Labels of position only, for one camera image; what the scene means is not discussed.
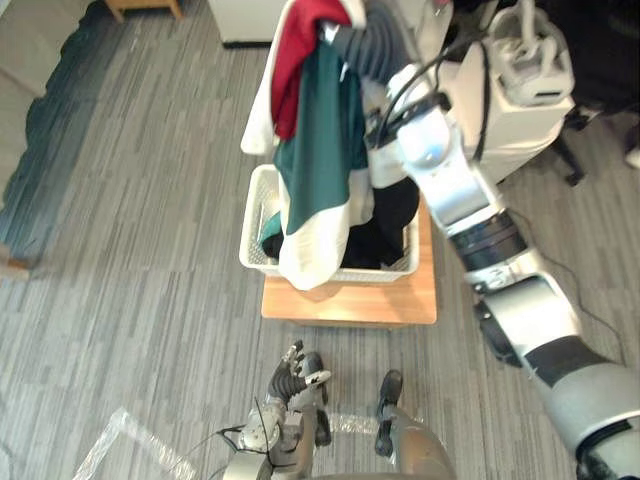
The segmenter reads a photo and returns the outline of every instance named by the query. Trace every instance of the clear plastic sheet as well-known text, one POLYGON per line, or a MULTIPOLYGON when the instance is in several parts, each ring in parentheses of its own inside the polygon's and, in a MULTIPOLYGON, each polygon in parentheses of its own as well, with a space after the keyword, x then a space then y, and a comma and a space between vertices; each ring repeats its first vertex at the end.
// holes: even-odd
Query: clear plastic sheet
POLYGON ((96 443, 78 468, 73 480, 90 480, 118 435, 123 434, 137 442, 145 452, 176 480, 193 480, 196 470, 186 458, 177 454, 159 438, 144 428, 124 408, 116 410, 96 443))
MULTIPOLYGON (((360 433, 363 435, 378 433, 378 420, 374 417, 346 413, 330 413, 328 417, 331 433, 360 433)), ((420 417, 416 417, 414 420, 418 423, 424 423, 424 419, 420 417)))
POLYGON ((13 452, 2 440, 0 440, 0 478, 8 480, 15 478, 13 452))

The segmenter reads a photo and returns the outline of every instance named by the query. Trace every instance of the black chair leg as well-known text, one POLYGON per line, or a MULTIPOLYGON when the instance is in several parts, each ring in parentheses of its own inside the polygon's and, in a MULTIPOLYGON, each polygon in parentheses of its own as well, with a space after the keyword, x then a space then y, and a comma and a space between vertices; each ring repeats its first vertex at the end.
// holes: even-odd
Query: black chair leg
POLYGON ((560 155, 560 158, 564 163, 566 163, 569 168, 571 168, 571 173, 564 177, 565 181, 575 187, 580 180, 584 178, 584 170, 582 169, 582 165, 578 162, 578 159, 575 157, 571 149, 569 149, 569 145, 565 142, 562 134, 558 135, 558 138, 551 144, 551 148, 554 152, 560 155))

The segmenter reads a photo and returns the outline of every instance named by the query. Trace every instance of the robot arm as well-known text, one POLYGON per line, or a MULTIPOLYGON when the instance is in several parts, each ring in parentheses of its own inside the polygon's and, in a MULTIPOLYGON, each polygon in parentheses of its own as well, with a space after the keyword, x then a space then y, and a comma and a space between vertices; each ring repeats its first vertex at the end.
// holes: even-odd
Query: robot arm
MULTIPOLYGON (((535 247, 520 234, 495 186, 465 157, 460 128, 440 107, 441 97, 428 77, 418 76, 422 66, 405 64, 393 75, 372 69, 381 63, 367 55, 374 60, 379 52, 366 31, 354 36, 350 30, 327 25, 325 41, 359 74, 384 79, 388 97, 397 99, 393 120, 378 122, 368 136, 374 139, 369 161, 395 158, 420 188, 434 223, 466 269, 465 280, 480 298, 475 311, 491 350, 526 370, 578 461, 579 478, 640 477, 637 372, 584 343, 578 316, 535 247)), ((377 24, 376 35, 381 31, 384 25, 377 24)), ((410 58, 402 50, 397 24, 386 31, 387 47, 410 58)))

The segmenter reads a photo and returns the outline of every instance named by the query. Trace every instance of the clothing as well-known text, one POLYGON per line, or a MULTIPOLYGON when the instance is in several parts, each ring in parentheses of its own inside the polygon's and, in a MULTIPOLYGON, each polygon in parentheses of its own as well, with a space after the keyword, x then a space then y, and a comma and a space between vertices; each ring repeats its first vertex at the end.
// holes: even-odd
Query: clothing
MULTIPOLYGON (((284 32, 289 11, 299 0, 288 0, 285 3, 280 20, 269 50, 267 63, 256 97, 249 113, 240 148, 249 155, 265 155, 271 153, 277 141, 271 116, 271 83, 276 64, 276 54, 284 32)), ((353 27, 364 28, 366 25, 365 11, 362 0, 339 0, 347 13, 353 27)))
POLYGON ((284 240, 279 270, 308 290, 335 273, 349 228, 373 216, 358 77, 320 43, 305 60, 296 135, 282 141, 273 162, 280 173, 284 240))
POLYGON ((295 133, 302 63, 316 48, 316 25, 321 20, 351 24, 338 0, 297 0, 282 29, 271 78, 271 120, 276 135, 283 140, 295 133))
POLYGON ((305 60, 298 129, 274 156, 281 230, 270 219, 261 244, 301 290, 326 282, 340 266, 379 269, 399 260, 403 228, 418 207, 418 189, 402 170, 368 164, 360 81, 351 71, 340 81, 342 68, 324 43, 305 60))

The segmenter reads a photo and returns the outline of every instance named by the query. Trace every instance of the cabinet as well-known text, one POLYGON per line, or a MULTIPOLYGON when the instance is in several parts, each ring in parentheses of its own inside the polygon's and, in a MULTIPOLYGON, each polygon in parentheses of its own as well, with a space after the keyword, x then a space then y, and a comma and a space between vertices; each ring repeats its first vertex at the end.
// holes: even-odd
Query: cabinet
POLYGON ((209 0, 225 44, 270 42, 286 0, 209 0))

